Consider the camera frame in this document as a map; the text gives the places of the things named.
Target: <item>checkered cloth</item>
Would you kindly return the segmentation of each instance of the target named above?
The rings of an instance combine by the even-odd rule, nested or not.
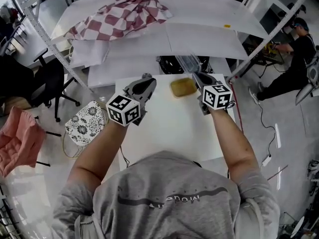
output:
[[[77,40],[112,41],[148,25],[163,23],[172,14],[158,0],[115,0],[86,20],[77,23],[64,36]]]

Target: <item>dark hair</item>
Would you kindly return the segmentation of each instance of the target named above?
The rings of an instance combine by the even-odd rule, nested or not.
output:
[[[302,18],[295,18],[295,20],[294,20],[294,25],[296,25],[296,24],[299,24],[300,26],[302,26],[302,27],[305,29],[305,31],[308,31],[308,32],[309,32],[308,25],[307,25],[307,23],[305,22],[304,19],[302,19]]]

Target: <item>black pants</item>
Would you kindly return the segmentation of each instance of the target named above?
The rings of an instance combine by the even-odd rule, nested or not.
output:
[[[306,70],[303,71],[287,71],[275,79],[269,87],[265,88],[263,92],[257,94],[258,100],[265,100],[273,98],[292,90],[300,90],[307,83]]]

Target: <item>hand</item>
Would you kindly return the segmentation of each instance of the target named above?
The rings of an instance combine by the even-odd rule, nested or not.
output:
[[[211,107],[208,107],[208,110],[210,112],[210,114],[223,114],[223,113],[226,113],[224,109],[218,109],[218,110],[214,110],[213,108]]]

